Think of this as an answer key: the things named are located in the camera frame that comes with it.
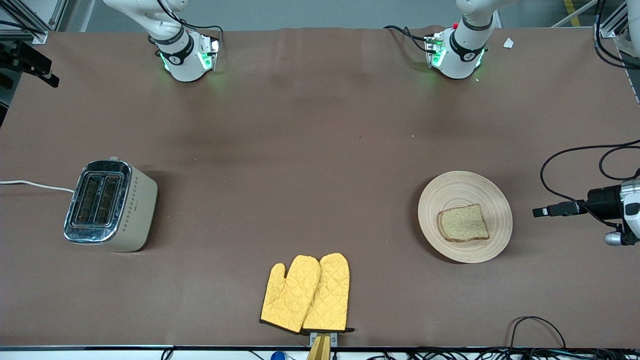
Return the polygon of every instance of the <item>toaster power cord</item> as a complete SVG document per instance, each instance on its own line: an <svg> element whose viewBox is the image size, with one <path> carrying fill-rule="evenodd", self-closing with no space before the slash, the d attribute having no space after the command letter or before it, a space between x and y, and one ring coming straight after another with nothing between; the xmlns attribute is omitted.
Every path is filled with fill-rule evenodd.
<svg viewBox="0 0 640 360"><path fill-rule="evenodd" d="M56 186L49 186L49 185L43 185L43 184L38 184L38 183L32 183L31 181L26 181L26 180L11 180L11 181L0 181L0 185L31 185L31 186L37 186L39 188L45 188L45 189L50 189L50 190L60 190L63 192L70 192L70 193L74 193L74 190L71 189L67 189L67 188L58 188Z"/></svg>

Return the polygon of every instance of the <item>toaster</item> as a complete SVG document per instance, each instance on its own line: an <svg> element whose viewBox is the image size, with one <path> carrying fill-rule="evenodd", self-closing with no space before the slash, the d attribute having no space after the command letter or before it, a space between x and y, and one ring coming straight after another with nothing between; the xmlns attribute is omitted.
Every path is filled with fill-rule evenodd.
<svg viewBox="0 0 640 360"><path fill-rule="evenodd" d="M157 184L119 160L93 161L78 179L65 219L65 237L105 250L140 250L147 242Z"/></svg>

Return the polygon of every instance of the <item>black mechanical device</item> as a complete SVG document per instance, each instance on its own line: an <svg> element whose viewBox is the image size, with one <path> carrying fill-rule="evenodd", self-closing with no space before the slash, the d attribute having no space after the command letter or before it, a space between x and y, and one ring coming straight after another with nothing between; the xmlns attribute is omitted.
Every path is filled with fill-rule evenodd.
<svg viewBox="0 0 640 360"><path fill-rule="evenodd" d="M609 245L634 245L640 241L640 179L620 185L592 189L587 200L565 201L545 208L533 209L533 216L568 217L590 213L600 220L622 219L616 230L605 235Z"/></svg>
<svg viewBox="0 0 640 360"><path fill-rule="evenodd" d="M21 41L12 45L0 43L0 69L25 72L26 74L37 76L54 88L57 88L60 82L60 79L51 73L51 60ZM4 74L0 74L0 86L5 89L11 89L13 80Z"/></svg>

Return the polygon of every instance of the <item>wooden plate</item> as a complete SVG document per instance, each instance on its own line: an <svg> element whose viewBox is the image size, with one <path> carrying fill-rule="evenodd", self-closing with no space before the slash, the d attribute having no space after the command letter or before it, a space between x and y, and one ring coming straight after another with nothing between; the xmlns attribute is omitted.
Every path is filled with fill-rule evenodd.
<svg viewBox="0 0 640 360"><path fill-rule="evenodd" d="M438 213L471 204L480 204L489 239L464 243L445 240L438 230ZM493 259L507 246L513 230L511 208L502 191L487 178L466 171L448 172L427 184L418 203L418 220L431 246L461 263Z"/></svg>

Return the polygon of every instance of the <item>table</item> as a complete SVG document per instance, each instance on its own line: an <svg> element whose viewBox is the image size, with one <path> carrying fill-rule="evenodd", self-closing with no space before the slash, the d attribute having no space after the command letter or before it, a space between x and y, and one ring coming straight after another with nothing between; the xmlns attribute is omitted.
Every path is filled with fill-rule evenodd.
<svg viewBox="0 0 640 360"><path fill-rule="evenodd" d="M605 245L588 216L531 214L560 201L538 179L548 156L640 131L624 70L590 34L498 29L455 81L387 30L237 32L226 73L194 83L174 81L144 34L51 34L41 51L60 87L23 77L1 177L73 187L88 162L119 156L159 197L146 249L113 254L64 239L69 194L0 188L0 343L306 344L259 323L269 269L341 252L356 328L341 345L505 345L514 318L538 315L570 347L636 346L640 249ZM550 185L585 197L613 184L599 156L559 158ZM606 167L636 165L627 151ZM450 170L511 204L513 237L491 261L447 261L420 232L419 195ZM516 345L558 342L523 323Z"/></svg>

